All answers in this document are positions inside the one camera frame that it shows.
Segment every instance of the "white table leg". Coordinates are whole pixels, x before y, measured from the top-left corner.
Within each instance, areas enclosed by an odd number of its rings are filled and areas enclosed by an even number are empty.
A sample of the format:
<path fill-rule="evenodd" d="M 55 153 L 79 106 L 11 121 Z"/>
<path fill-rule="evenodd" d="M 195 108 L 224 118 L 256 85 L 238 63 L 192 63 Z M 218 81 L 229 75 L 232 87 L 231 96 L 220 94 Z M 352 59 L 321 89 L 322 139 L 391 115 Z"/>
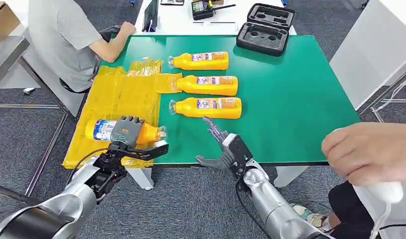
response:
<path fill-rule="evenodd" d="M 152 168 L 126 168 L 127 172 L 134 178 L 142 189 L 150 190 L 153 188 L 151 178 Z"/>
<path fill-rule="evenodd" d="M 308 166 L 281 166 L 276 167 L 278 176 L 273 180 L 275 187 L 282 188 L 291 183 L 300 175 Z"/>

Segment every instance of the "black pants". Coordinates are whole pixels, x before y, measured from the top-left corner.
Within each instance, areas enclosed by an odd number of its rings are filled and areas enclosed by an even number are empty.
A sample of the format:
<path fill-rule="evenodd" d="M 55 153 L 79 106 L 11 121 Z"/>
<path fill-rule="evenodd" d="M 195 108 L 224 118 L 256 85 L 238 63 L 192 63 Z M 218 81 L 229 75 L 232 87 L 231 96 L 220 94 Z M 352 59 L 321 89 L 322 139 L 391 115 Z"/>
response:
<path fill-rule="evenodd" d="M 369 238 L 374 222 L 348 181 L 329 192 L 329 203 L 341 221 L 331 236 L 336 239 Z"/>

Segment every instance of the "shoe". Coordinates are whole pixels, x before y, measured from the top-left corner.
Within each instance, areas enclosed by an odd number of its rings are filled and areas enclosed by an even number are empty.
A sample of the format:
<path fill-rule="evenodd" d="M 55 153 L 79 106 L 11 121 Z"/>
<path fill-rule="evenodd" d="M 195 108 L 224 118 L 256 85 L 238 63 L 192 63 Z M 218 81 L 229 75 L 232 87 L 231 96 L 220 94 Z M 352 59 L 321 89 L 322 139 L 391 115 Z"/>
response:
<path fill-rule="evenodd" d="M 328 220 L 329 215 L 313 213 L 308 208 L 298 204 L 290 204 L 290 206 L 302 219 L 312 224 L 315 228 L 319 229 L 322 232 L 327 232 L 330 230 Z"/>

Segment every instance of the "gray carpet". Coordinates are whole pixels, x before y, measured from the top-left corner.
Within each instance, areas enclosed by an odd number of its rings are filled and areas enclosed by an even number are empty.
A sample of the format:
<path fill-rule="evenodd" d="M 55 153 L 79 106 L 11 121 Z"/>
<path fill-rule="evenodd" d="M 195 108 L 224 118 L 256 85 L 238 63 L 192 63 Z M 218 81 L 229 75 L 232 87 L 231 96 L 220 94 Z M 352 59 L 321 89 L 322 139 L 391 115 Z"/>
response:
<path fill-rule="evenodd" d="M 140 0 L 77 0 L 97 29 L 135 22 Z M 362 0 L 291 0 L 297 11 L 294 26 L 299 34 L 314 34 L 328 59 L 356 21 Z M 0 102 L 41 103 L 50 99 L 37 90 L 26 97 L 20 90 L 0 90 Z M 52 110 L 0 110 L 0 184 L 23 193 L 57 127 L 60 112 Z M 389 121 L 406 122 L 406 105 L 383 110 Z M 363 120 L 373 121 L 370 112 Z M 46 199 L 59 193 L 68 171 L 60 165 L 75 129 L 68 120 L 52 151 L 33 196 Z M 267 168 L 271 179 L 274 168 Z M 78 238 L 265 238 L 241 209 L 228 171 L 209 168 L 154 168 L 155 189 L 138 188 L 131 177 L 123 179 L 89 218 Z M 329 209 L 327 193 L 342 179 L 330 167 L 310 167 L 281 189 L 290 201 L 299 201 L 317 212 Z M 23 204 L 0 196 L 0 221 Z"/>

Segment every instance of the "yellow bottle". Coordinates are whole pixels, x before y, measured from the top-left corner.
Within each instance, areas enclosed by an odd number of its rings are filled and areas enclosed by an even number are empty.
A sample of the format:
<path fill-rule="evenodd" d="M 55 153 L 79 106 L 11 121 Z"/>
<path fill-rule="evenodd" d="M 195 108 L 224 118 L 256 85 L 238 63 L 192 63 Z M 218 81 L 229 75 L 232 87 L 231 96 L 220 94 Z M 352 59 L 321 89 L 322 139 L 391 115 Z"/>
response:
<path fill-rule="evenodd" d="M 186 76 L 174 79 L 174 91 L 187 93 L 235 96 L 238 90 L 238 79 L 235 76 Z"/>
<path fill-rule="evenodd" d="M 86 125 L 86 136 L 90 139 L 110 141 L 110 135 L 115 127 L 116 120 L 91 120 Z M 147 144 L 165 140 L 168 136 L 166 127 L 153 127 L 144 123 L 137 137 L 137 144 Z"/>
<path fill-rule="evenodd" d="M 208 116 L 210 118 L 238 119 L 241 116 L 241 99 L 229 98 L 187 98 L 183 101 L 169 102 L 172 115 L 178 113 L 187 117 Z"/>
<path fill-rule="evenodd" d="M 184 53 L 177 57 L 169 57 L 171 68 L 183 70 L 226 70 L 228 68 L 228 53 L 226 51 L 190 54 Z"/>

